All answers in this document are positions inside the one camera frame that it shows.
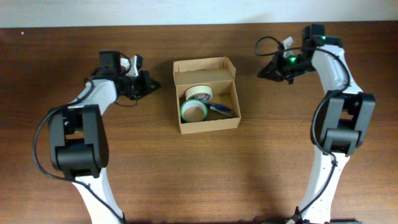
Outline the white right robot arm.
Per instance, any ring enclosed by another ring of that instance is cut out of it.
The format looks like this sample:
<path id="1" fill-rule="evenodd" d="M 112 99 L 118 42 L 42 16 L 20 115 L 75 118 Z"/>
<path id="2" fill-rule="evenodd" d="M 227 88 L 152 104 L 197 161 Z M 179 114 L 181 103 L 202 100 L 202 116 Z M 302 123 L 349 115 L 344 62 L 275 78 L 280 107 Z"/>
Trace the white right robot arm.
<path id="1" fill-rule="evenodd" d="M 286 223 L 332 223 L 331 205 L 341 173 L 360 147 L 370 124 L 376 99 L 355 82 L 345 61 L 342 40 L 326 35 L 322 24 L 302 31 L 302 45 L 295 54 L 293 39 L 277 43 L 272 60 L 259 78 L 293 83 L 295 78 L 317 72 L 324 98 L 317 106 L 310 128 L 314 161 L 303 199 Z"/>

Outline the cardboard box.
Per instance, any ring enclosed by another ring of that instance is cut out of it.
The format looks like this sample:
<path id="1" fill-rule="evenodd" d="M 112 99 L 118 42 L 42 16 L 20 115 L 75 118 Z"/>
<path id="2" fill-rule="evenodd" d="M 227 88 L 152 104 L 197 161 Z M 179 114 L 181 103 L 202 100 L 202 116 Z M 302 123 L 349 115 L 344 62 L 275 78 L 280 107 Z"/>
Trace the cardboard box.
<path id="1" fill-rule="evenodd" d="M 181 60 L 173 64 L 173 76 L 177 95 L 178 123 L 181 134 L 201 133 L 237 128 L 241 120 L 235 85 L 236 68 L 228 57 Z M 196 123 L 186 123 L 180 116 L 180 107 L 187 101 L 187 89 L 206 85 L 211 87 L 213 98 L 209 100 L 226 106 L 233 118 L 228 118 L 210 110 L 206 120 Z"/>

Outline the beige masking tape roll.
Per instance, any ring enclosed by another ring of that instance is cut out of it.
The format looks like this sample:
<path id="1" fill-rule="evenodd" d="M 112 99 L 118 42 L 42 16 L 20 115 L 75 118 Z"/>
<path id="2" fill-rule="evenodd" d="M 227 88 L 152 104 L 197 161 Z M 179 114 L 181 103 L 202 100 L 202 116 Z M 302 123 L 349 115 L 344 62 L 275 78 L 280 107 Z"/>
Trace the beige masking tape roll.
<path id="1" fill-rule="evenodd" d="M 211 100 L 213 98 L 213 92 L 211 87 L 206 85 L 193 86 L 186 90 L 186 99 L 198 98 L 202 100 Z"/>

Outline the blue pen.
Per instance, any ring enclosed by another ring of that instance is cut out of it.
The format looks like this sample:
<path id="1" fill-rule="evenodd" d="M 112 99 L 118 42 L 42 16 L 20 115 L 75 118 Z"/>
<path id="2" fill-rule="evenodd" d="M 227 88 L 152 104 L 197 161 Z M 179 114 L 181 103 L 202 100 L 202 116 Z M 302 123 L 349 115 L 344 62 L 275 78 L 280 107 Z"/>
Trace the blue pen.
<path id="1" fill-rule="evenodd" d="M 220 104 L 217 104 L 217 103 L 212 103 L 212 102 L 206 100 L 205 98 L 190 97 L 190 100 L 192 100 L 192 99 L 196 99 L 196 100 L 200 100 L 200 101 L 204 102 L 204 104 L 206 104 L 206 106 L 207 106 L 208 108 L 214 107 L 214 108 L 216 108 L 216 109 L 218 109 L 218 110 L 221 110 L 221 111 L 231 111 L 230 108 L 228 108 L 228 107 L 226 107 L 226 106 L 223 106 L 223 105 L 220 105 Z"/>

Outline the green tape roll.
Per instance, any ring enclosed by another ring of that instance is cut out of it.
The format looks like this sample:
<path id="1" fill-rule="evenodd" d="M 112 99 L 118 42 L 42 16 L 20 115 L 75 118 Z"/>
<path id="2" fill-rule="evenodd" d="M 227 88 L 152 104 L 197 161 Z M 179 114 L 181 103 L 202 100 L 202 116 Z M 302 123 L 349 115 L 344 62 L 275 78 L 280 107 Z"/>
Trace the green tape roll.
<path id="1" fill-rule="evenodd" d="M 180 116 L 186 123 L 196 123 L 206 120 L 208 108 L 198 99 L 189 99 L 180 107 Z"/>

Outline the black pen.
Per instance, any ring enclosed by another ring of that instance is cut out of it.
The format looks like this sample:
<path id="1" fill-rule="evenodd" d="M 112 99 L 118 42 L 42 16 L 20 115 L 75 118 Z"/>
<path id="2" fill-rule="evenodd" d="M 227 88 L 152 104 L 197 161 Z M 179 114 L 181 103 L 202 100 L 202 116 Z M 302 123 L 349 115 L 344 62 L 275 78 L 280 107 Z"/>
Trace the black pen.
<path id="1" fill-rule="evenodd" d="M 219 110 L 219 109 L 215 108 L 214 106 L 211 106 L 210 110 L 212 110 L 214 112 L 217 112 L 219 114 L 222 114 L 223 116 L 228 117 L 228 118 L 233 118 L 234 117 L 232 114 L 230 114 L 228 112 L 225 112 L 223 110 Z"/>

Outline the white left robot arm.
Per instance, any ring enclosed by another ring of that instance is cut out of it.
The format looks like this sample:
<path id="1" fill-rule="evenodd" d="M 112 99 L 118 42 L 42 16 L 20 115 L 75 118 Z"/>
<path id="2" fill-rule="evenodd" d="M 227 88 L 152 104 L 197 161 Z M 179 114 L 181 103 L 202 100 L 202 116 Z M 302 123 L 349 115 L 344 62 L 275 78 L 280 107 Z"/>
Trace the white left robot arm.
<path id="1" fill-rule="evenodd" d="M 107 108 L 123 96 L 133 102 L 160 88 L 142 70 L 143 58 L 118 51 L 99 53 L 99 67 L 72 102 L 52 109 L 47 119 L 53 168 L 82 197 L 92 223 L 125 223 L 108 180 L 109 146 L 103 123 Z"/>

